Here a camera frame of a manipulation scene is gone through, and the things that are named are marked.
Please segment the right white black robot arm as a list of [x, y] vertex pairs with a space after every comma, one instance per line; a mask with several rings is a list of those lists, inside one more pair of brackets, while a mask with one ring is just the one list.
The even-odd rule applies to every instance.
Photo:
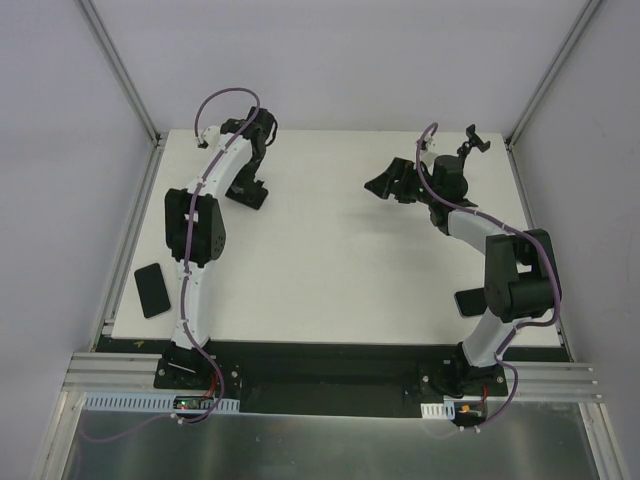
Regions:
[[484, 306], [472, 333], [431, 378], [438, 393], [461, 398], [495, 376], [517, 331], [554, 308], [561, 297], [549, 234], [516, 232], [477, 211], [466, 197], [464, 160], [439, 155], [431, 167], [394, 158], [365, 189], [380, 199], [428, 206], [432, 224], [484, 256]]

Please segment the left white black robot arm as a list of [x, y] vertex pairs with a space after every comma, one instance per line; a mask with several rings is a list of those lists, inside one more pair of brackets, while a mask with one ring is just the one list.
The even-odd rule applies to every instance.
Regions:
[[226, 244], [222, 196], [258, 210], [268, 196], [256, 178], [278, 123], [265, 108], [229, 119], [219, 130], [211, 163], [183, 189], [165, 194], [165, 241], [178, 272], [177, 319], [158, 362], [157, 388], [205, 389], [220, 378], [203, 355], [210, 339], [208, 314], [216, 261]]

